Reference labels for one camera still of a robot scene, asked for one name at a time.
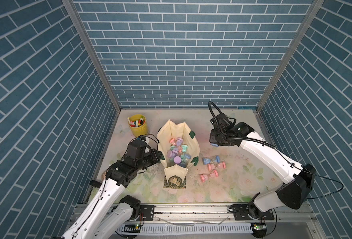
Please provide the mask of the purple hourglass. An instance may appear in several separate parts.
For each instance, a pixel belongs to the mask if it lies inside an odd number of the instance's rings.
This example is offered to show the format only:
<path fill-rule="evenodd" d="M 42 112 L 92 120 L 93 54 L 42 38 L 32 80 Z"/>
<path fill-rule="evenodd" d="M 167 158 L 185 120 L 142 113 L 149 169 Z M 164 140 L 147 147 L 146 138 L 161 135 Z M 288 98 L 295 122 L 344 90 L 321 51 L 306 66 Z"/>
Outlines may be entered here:
<path fill-rule="evenodd" d="M 180 164 L 182 162 L 182 158 L 180 156 L 175 156 L 174 157 L 174 163 L 175 164 Z"/>
<path fill-rule="evenodd" d="M 175 156 L 179 156 L 179 150 L 177 148 L 167 152 L 167 158 L 174 158 Z"/>
<path fill-rule="evenodd" d="M 181 146 L 182 144 L 183 144 L 183 138 L 177 137 L 177 138 L 176 138 L 176 145 L 177 145 L 177 146 Z"/>

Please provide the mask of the cream canvas tote bag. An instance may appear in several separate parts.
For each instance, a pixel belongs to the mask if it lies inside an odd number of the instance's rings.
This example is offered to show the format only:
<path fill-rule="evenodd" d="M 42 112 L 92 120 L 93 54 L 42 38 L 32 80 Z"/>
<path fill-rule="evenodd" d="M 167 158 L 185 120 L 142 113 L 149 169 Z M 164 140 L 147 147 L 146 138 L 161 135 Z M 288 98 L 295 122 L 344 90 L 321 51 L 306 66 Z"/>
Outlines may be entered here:
<path fill-rule="evenodd" d="M 186 188 L 189 169 L 197 166 L 200 147 L 194 131 L 187 123 L 174 123 L 168 120 L 157 134 L 158 150 L 163 153 L 161 164 L 164 166 L 164 187 L 171 189 Z"/>

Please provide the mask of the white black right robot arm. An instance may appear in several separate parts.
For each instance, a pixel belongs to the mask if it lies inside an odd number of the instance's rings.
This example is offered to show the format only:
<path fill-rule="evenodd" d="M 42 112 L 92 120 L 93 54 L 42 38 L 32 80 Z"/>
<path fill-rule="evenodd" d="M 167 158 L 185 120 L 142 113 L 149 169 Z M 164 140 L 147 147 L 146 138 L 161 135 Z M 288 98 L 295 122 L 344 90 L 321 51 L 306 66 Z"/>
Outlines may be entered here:
<path fill-rule="evenodd" d="M 267 143 L 244 122 L 230 121 L 224 114 L 210 120 L 213 129 L 210 143 L 215 146 L 238 146 L 256 156 L 269 167 L 282 183 L 266 193 L 257 193 L 248 203 L 248 215 L 259 219 L 270 209 L 287 206 L 299 209 L 313 189 L 316 174 L 311 164 L 302 165 Z"/>

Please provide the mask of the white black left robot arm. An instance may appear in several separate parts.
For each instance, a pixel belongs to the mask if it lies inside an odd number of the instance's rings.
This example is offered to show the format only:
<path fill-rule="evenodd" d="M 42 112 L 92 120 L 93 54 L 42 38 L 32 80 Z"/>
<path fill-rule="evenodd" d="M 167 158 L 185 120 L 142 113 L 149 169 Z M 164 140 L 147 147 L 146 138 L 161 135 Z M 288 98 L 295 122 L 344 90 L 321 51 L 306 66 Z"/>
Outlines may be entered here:
<path fill-rule="evenodd" d="M 112 164 L 96 196 L 87 208 L 62 235 L 63 239 L 108 239 L 126 221 L 140 218 L 140 200 L 126 196 L 114 211 L 114 202 L 139 173 L 158 164 L 163 154 L 151 148 L 149 141 L 159 143 L 152 134 L 132 139 L 120 160 Z"/>

